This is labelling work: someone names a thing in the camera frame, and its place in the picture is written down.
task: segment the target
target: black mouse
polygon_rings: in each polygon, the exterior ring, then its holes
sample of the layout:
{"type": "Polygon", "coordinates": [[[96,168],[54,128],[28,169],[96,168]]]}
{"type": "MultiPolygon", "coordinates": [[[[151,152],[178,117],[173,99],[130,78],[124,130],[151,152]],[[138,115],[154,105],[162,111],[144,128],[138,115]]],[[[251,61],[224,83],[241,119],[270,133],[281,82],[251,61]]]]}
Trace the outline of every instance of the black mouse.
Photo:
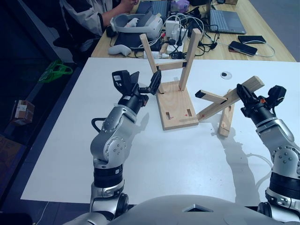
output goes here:
{"type": "Polygon", "coordinates": [[[114,36],[117,35],[117,32],[113,31],[112,27],[111,26],[107,26],[106,27],[106,35],[109,37],[109,38],[112,38],[114,36]]]}

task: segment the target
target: gray jacket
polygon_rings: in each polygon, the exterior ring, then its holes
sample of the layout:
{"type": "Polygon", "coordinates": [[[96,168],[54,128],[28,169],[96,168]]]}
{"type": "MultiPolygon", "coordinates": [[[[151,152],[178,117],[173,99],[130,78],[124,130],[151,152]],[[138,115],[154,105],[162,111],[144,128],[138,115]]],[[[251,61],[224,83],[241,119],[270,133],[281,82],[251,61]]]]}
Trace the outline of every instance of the gray jacket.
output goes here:
{"type": "Polygon", "coordinates": [[[60,0],[67,30],[79,45],[103,35],[101,14],[117,5],[116,0],[60,0]]]}

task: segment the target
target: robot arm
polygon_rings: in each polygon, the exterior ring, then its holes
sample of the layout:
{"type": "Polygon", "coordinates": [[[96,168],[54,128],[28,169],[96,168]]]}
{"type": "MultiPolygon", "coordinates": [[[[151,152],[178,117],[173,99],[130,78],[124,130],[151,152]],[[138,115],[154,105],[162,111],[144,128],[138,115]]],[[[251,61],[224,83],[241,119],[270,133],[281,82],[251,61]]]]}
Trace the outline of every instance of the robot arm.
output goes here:
{"type": "Polygon", "coordinates": [[[283,101],[285,92],[283,87],[275,86],[269,90],[269,97],[257,97],[245,86],[237,85],[237,93],[245,106],[241,110],[256,125],[256,132],[270,151],[274,164],[270,186],[266,190],[268,203],[260,203],[258,209],[273,218],[278,210],[286,213],[291,210],[300,217],[300,148],[274,110],[283,101]]]}
{"type": "Polygon", "coordinates": [[[139,72],[129,75],[126,70],[112,74],[114,86],[123,96],[105,119],[90,146],[94,157],[90,212],[100,212],[108,221],[124,213],[128,207],[128,196],[122,193],[122,171],[123,163],[129,156],[128,146],[133,140],[130,137],[136,116],[149,99],[141,93],[154,95],[160,85],[160,70],[153,75],[150,86],[146,88],[139,87],[138,76],[139,72]]]}

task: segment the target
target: person's hand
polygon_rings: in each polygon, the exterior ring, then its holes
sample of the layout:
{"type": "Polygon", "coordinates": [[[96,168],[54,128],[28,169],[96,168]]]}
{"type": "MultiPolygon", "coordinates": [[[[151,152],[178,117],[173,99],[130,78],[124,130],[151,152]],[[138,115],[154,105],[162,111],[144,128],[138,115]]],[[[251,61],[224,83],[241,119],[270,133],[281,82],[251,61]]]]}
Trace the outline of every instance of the person's hand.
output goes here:
{"type": "Polygon", "coordinates": [[[138,3],[138,0],[121,0],[120,5],[126,13],[129,13],[133,6],[137,4],[136,1],[138,3]]]}

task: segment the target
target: purple object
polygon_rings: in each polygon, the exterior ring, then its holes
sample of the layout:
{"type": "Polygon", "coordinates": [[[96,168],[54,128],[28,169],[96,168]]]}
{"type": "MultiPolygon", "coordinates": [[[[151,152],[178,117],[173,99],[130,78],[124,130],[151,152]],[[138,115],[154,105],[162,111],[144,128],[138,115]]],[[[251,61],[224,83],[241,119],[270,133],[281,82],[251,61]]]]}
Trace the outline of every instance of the purple object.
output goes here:
{"type": "Polygon", "coordinates": [[[179,11],[180,13],[185,13],[188,11],[189,1],[188,0],[178,0],[172,1],[171,11],[179,11]]]}

